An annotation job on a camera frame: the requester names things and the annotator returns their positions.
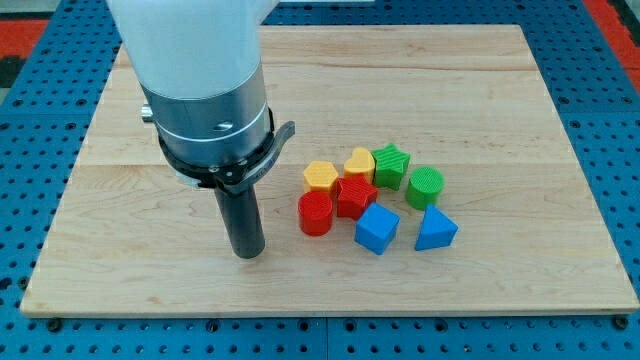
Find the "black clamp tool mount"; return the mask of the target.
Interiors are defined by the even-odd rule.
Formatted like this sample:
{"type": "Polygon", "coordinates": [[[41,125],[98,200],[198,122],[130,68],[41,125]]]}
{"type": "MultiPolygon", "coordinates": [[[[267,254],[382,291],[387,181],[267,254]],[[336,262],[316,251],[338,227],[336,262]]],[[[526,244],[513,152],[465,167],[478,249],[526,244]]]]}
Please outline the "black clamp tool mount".
{"type": "Polygon", "coordinates": [[[276,128],[268,107],[159,107],[157,132],[181,181],[239,195],[272,169],[295,123],[276,128]]]}

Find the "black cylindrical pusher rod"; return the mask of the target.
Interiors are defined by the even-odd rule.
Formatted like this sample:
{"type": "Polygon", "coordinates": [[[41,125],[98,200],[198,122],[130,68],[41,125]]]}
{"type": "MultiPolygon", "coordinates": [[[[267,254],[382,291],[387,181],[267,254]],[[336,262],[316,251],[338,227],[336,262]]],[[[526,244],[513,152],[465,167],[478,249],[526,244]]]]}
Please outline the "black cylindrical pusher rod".
{"type": "Polygon", "coordinates": [[[214,193],[234,254],[243,259],[260,255],[265,238],[254,187],[235,195],[220,189],[214,193]]]}

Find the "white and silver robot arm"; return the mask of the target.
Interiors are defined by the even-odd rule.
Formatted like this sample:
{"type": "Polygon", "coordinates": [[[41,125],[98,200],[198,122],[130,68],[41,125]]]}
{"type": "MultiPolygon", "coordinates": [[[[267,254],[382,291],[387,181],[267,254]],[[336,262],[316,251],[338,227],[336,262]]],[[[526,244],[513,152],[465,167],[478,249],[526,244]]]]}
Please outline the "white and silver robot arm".
{"type": "Polygon", "coordinates": [[[161,150],[186,182],[210,188],[234,253],[265,238],[254,185],[294,135],[274,124],[259,27],[278,0],[108,0],[161,150]]]}

